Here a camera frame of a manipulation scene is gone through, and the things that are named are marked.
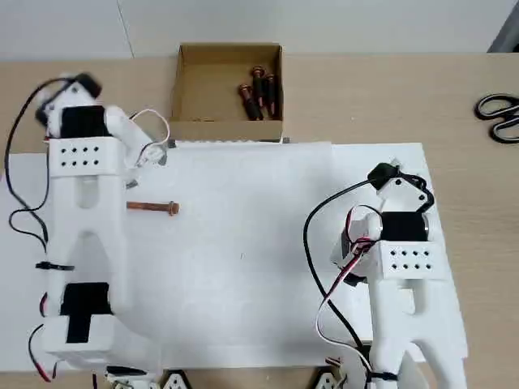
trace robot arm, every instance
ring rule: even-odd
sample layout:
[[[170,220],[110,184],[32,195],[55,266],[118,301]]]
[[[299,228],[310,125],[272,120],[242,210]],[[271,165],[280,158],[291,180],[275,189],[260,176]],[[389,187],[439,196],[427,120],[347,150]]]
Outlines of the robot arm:
[[[402,388],[399,375],[411,344],[430,363],[440,388],[465,389],[465,330],[459,306],[453,303],[457,295],[440,242],[440,223],[428,212],[434,198],[425,180],[398,173],[398,165],[380,164],[370,173],[368,177],[383,177],[373,183],[382,207],[351,221],[332,260],[339,267],[347,264],[351,255],[345,236],[350,242],[374,242],[346,282],[366,282],[369,288],[370,362],[374,372],[385,374],[373,379],[377,389]]]
[[[165,149],[120,108],[100,105],[100,92],[89,75],[78,75],[36,112],[47,128],[55,205],[47,261],[40,264],[48,271],[42,343],[47,353],[82,369],[146,377],[159,370],[160,347],[119,320],[132,307],[125,181],[145,160],[164,160]],[[85,260],[77,242],[91,236],[108,262],[108,274],[96,282],[75,270],[82,266],[77,259]]]

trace open cardboard box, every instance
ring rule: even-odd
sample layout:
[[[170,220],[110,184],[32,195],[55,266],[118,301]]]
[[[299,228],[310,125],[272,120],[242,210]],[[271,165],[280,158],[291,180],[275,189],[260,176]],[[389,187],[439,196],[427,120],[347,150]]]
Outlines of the open cardboard box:
[[[283,131],[282,48],[278,44],[184,44],[178,52],[177,78],[170,121],[174,139],[279,139]],[[280,120],[264,112],[249,121],[238,85],[252,83],[251,68],[263,66],[277,75]]]

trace black scissors handle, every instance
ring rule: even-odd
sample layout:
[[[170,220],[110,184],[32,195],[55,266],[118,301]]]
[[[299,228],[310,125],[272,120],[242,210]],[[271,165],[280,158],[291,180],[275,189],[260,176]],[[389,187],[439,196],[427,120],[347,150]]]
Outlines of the black scissors handle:
[[[519,116],[511,116],[508,120],[503,120],[501,123],[497,123],[490,127],[488,134],[492,139],[499,143],[519,143],[519,136],[503,136],[500,135],[500,131],[519,124]]]
[[[505,103],[508,103],[508,106],[496,109],[494,111],[486,111],[484,107],[491,101],[504,101]],[[510,119],[510,117],[513,116],[517,111],[519,111],[519,99],[515,96],[507,95],[505,93],[495,93],[493,95],[485,96],[474,106],[474,115],[476,115],[476,118],[481,120],[491,120],[497,118],[503,118],[504,120],[507,120]]]
[[[491,101],[500,101],[508,103],[504,108],[496,109],[493,111],[485,110],[485,105]],[[507,95],[505,93],[495,93],[483,97],[474,106],[474,115],[476,118],[481,120],[492,120],[501,118],[501,122],[496,123],[490,128],[488,134],[492,139],[499,143],[519,143],[519,136],[503,136],[500,135],[500,131],[519,124],[519,116],[515,113],[519,111],[519,98]]]

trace wooden table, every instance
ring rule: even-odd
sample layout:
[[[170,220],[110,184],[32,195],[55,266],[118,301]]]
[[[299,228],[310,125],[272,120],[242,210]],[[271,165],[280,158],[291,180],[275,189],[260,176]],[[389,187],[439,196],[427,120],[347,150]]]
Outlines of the wooden table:
[[[0,63],[1,128],[10,128],[38,82],[62,71],[92,72],[103,100],[127,112],[169,112],[175,66],[175,58]],[[519,145],[492,142],[489,123],[471,111],[485,93],[519,93],[517,69],[515,54],[286,55],[283,63],[284,135],[293,141],[423,143],[465,318],[470,388],[519,383]],[[19,128],[17,152],[42,151],[31,115]],[[311,373],[188,371],[194,389],[304,388]],[[45,384],[35,374],[0,374],[0,389],[37,385]],[[90,387],[90,380],[69,374],[56,385]]]

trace screw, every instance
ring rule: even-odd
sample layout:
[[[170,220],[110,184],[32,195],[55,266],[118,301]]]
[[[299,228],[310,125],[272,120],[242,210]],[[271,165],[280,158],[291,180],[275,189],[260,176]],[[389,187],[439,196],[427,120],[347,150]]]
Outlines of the screw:
[[[168,212],[170,216],[177,215],[180,211],[180,204],[170,201],[167,204],[160,203],[138,203],[135,201],[127,201],[128,209],[144,209],[146,211],[162,211]]]
[[[265,75],[265,100],[267,101],[267,111],[272,119],[276,117],[276,76]]]
[[[263,120],[263,114],[260,107],[255,103],[251,94],[251,87],[245,83],[238,87],[238,94],[242,97],[243,107],[249,117],[249,120]]]
[[[263,108],[264,91],[262,77],[265,75],[265,69],[262,66],[254,66],[251,70],[252,86],[254,87],[254,98],[260,108]]]

